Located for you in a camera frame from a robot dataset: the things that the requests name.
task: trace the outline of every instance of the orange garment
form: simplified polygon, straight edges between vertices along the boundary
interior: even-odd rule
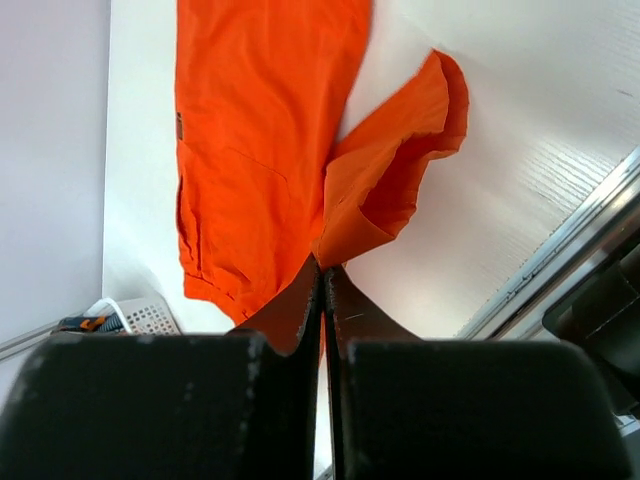
[[[293,280],[393,240],[468,94],[433,52],[338,145],[370,0],[178,0],[178,230],[185,294],[236,324]]]

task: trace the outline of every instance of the orange shirt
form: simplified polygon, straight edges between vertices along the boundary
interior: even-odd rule
[[[393,240],[428,162],[464,139],[464,78],[434,51],[334,145],[370,18],[370,0],[178,0],[185,294],[236,324],[310,251],[329,267]]]

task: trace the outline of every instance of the laundry basket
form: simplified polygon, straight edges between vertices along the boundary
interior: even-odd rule
[[[85,315],[108,316],[116,313],[124,330],[131,335],[180,335],[167,303],[160,296],[135,298],[116,302],[103,298]]]

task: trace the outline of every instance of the folded cloth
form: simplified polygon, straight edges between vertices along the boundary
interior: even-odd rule
[[[333,145],[370,0],[178,0],[177,225],[185,294],[236,324],[321,266],[394,239],[427,163],[460,146],[462,73],[433,52]]]

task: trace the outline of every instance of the garment pocket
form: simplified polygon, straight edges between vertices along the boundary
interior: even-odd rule
[[[212,160],[198,180],[205,279],[224,284],[231,296],[262,292],[287,228],[287,180],[231,148]]]

